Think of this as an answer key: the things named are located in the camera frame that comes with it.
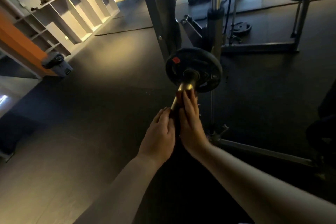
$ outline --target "person's left hand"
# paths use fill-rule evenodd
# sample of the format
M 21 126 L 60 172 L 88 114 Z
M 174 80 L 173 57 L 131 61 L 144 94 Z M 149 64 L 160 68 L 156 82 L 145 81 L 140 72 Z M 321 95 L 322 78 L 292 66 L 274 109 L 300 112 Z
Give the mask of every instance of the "person's left hand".
M 169 118 L 171 109 L 161 109 L 147 129 L 141 142 L 138 156 L 148 157 L 161 167 L 173 153 L 175 145 L 175 126 Z

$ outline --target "forearm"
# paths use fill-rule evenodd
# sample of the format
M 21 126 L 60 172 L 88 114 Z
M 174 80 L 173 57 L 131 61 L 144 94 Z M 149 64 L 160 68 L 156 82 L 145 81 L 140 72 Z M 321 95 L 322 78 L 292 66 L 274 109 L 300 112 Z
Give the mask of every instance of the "forearm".
M 336 221 L 336 206 L 208 145 L 194 154 L 256 223 Z
M 158 167 L 145 157 L 133 158 L 74 224 L 132 223 Z

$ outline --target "person's right forearm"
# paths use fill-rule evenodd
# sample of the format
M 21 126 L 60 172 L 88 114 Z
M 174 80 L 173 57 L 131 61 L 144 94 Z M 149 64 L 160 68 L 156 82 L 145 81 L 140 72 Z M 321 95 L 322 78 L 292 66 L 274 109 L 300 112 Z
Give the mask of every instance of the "person's right forearm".
M 256 223 L 336 223 L 336 206 L 207 144 L 192 154 Z

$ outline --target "hand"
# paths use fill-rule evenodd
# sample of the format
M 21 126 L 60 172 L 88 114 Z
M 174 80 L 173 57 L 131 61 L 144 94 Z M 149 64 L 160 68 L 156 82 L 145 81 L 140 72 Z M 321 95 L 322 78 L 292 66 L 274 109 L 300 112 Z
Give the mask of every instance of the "hand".
M 194 90 L 190 93 L 190 99 L 186 92 L 182 94 L 184 109 L 180 108 L 181 140 L 186 150 L 193 156 L 208 145 L 204 129 L 200 120 L 200 111 L 197 105 L 197 98 Z
M 157 168 L 168 160 L 174 150 L 175 126 L 169 119 L 171 109 L 161 109 L 147 129 L 141 142 L 138 156 L 152 159 Z

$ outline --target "cubby shelf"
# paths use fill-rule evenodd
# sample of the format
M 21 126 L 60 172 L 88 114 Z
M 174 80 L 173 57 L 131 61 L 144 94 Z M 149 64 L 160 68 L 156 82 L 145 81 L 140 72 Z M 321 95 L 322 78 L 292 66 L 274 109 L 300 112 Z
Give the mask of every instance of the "cubby shelf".
M 69 56 L 118 12 L 114 0 L 51 0 L 14 25 L 44 52 Z

